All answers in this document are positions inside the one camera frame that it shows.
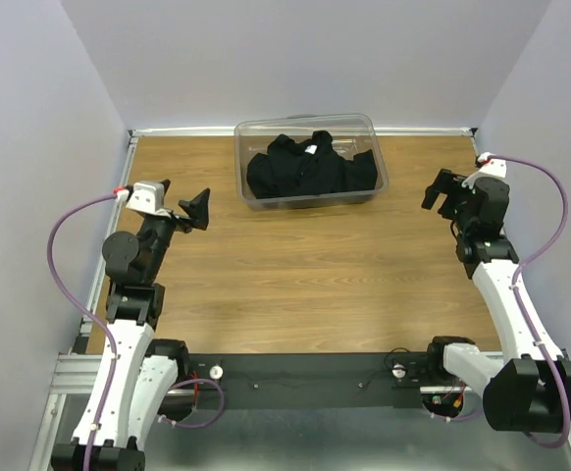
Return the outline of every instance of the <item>gray wall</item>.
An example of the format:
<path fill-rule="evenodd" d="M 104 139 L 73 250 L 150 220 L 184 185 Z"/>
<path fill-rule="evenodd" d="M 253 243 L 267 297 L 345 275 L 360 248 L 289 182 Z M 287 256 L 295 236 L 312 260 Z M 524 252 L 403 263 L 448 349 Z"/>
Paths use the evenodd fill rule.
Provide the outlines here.
<path fill-rule="evenodd" d="M 478 133 L 480 150 L 543 163 L 563 180 L 571 204 L 571 0 L 554 0 Z M 541 174 L 511 167 L 506 227 L 526 256 L 555 229 L 557 190 Z M 553 338 L 571 354 L 571 207 L 560 242 L 528 269 L 528 290 Z"/>
<path fill-rule="evenodd" d="M 25 470 L 57 353 L 79 316 L 53 285 L 45 243 L 67 209 L 109 191 L 125 126 L 55 0 L 0 0 L 0 471 Z M 60 233 L 59 270 L 85 294 L 104 214 Z"/>
<path fill-rule="evenodd" d="M 63 0 L 131 129 L 478 126 L 548 0 Z"/>

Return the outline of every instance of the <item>gray floor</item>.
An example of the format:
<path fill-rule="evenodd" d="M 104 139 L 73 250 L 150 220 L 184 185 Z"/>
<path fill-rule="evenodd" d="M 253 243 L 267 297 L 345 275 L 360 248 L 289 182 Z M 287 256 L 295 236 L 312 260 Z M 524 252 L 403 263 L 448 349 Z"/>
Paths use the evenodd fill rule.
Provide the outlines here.
<path fill-rule="evenodd" d="M 62 441 L 69 440 L 84 406 L 85 397 L 70 399 Z M 446 424 L 418 410 L 231 410 L 204 430 L 154 424 L 146 469 L 569 471 L 571 450 L 494 432 L 484 418 Z"/>

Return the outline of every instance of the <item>wooden table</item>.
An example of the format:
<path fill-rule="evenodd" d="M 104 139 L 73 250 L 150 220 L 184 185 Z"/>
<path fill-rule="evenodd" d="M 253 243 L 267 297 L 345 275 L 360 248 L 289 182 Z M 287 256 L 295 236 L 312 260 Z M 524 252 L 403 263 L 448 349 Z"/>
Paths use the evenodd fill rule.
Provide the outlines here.
<path fill-rule="evenodd" d="M 436 335 L 500 349 L 449 222 L 421 209 L 441 167 L 473 171 L 470 139 L 386 136 L 380 145 L 390 186 L 373 201 L 253 212 L 235 192 L 232 137 L 142 137 L 131 182 L 172 180 L 170 207 L 212 189 L 209 229 L 175 235 L 160 271 L 156 337 L 214 353 L 425 349 Z M 124 211 L 118 229 L 140 222 Z M 94 330 L 88 350 L 101 348 Z"/>

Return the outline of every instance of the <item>clear plastic container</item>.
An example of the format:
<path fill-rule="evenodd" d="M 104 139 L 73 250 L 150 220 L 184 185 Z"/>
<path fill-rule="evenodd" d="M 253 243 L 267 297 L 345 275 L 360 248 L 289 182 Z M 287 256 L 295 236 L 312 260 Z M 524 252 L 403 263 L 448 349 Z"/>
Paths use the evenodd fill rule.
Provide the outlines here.
<path fill-rule="evenodd" d="M 360 152 L 372 150 L 377 166 L 375 188 L 366 191 L 326 193 L 257 199 L 246 182 L 246 168 L 258 153 L 266 153 L 279 134 L 286 134 L 296 142 L 312 136 L 314 131 L 328 131 L 334 138 L 334 150 L 352 160 Z M 371 120 L 364 115 L 293 116 L 280 120 L 241 123 L 235 127 L 235 175 L 237 194 L 252 209 L 313 208 L 335 204 L 363 203 L 388 188 L 388 174 L 384 157 L 375 136 Z"/>

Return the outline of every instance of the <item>black cloth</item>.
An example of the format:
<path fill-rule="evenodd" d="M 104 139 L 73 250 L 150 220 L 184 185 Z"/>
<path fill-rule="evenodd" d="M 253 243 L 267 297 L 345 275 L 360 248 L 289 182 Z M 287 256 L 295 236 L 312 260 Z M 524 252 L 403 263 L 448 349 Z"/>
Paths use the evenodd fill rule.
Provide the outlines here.
<path fill-rule="evenodd" d="M 374 189 L 377 166 L 372 150 L 353 160 L 340 157 L 332 147 L 332 135 L 316 131 L 311 139 L 296 143 L 279 135 L 266 154 L 248 163 L 246 181 L 257 199 L 317 195 Z M 305 152 L 316 145 L 313 154 Z"/>

